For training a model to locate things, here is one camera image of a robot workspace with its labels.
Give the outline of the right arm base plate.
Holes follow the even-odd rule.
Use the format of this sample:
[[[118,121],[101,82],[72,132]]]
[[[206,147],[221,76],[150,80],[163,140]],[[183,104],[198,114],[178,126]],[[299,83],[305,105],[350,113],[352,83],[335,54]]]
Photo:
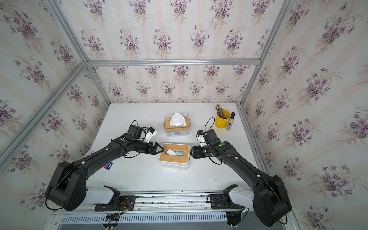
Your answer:
[[[220,209],[247,209],[247,207],[234,204],[229,198],[224,198],[221,194],[207,195],[207,202],[212,210]]]

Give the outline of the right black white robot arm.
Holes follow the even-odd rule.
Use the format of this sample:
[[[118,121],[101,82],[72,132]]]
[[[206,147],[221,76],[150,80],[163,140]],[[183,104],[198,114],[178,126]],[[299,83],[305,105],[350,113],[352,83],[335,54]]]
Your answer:
[[[249,192],[237,185],[224,189],[223,201],[228,207],[243,206],[251,209],[267,227],[279,222],[292,211],[284,182],[279,176],[270,176],[256,168],[233,145],[221,141],[213,129],[199,130],[196,137],[200,145],[192,147],[190,151],[194,159],[219,159],[220,164],[233,169],[250,188]]]

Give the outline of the clear plastic tissue box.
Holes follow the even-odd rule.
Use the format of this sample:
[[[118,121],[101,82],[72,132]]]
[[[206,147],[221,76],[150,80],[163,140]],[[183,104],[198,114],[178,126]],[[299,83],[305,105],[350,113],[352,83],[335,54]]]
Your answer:
[[[172,115],[165,116],[163,121],[163,127],[168,137],[181,137],[186,136],[190,132],[191,122],[188,114],[182,114],[185,118],[186,126],[170,126]]]

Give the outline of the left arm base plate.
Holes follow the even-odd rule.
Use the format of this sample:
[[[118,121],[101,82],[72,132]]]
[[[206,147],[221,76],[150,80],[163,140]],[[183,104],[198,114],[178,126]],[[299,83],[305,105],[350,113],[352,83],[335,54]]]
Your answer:
[[[113,197],[108,204],[97,204],[94,208],[96,212],[107,211],[132,211],[134,209],[136,196],[123,195],[119,197]]]

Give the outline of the blue tissue paper pack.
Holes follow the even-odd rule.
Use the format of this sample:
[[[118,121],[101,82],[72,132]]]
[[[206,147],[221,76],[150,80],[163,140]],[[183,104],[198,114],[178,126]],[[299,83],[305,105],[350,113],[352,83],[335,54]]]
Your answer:
[[[175,113],[172,115],[171,119],[170,119],[170,127],[185,127],[186,126],[186,118],[179,114],[179,113]]]

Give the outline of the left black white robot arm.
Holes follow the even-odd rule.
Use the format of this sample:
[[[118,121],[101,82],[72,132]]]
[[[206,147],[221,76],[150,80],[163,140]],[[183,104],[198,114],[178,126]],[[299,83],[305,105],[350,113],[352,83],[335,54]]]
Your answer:
[[[130,125],[127,133],[110,141],[99,151],[81,160],[57,165],[45,191],[45,205],[52,201],[66,211],[75,210],[87,196],[86,182],[95,172],[115,159],[124,157],[130,152],[156,155],[164,152],[157,142],[152,142],[148,133],[156,130]]]

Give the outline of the white bamboo-lid tissue box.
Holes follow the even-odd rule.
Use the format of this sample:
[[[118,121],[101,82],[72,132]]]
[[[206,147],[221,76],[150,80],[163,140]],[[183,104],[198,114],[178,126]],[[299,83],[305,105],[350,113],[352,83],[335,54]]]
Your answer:
[[[173,143],[164,143],[163,144],[164,152],[160,154],[159,162],[162,167],[178,169],[178,170],[188,170],[190,166],[190,146],[186,144],[173,144]],[[168,149],[172,149],[174,151],[183,151],[185,153],[184,156],[171,156],[166,155],[165,152]]]

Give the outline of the bamboo tissue box lid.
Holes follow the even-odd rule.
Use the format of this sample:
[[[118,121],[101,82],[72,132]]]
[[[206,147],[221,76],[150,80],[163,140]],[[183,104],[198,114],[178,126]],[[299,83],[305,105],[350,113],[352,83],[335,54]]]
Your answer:
[[[184,132],[184,131],[189,131],[190,130],[190,126],[191,126],[191,122],[190,119],[188,117],[186,118],[186,126],[178,126],[178,127],[170,127],[170,119],[171,118],[165,118],[164,119],[164,129],[166,132],[170,133],[170,132]]]

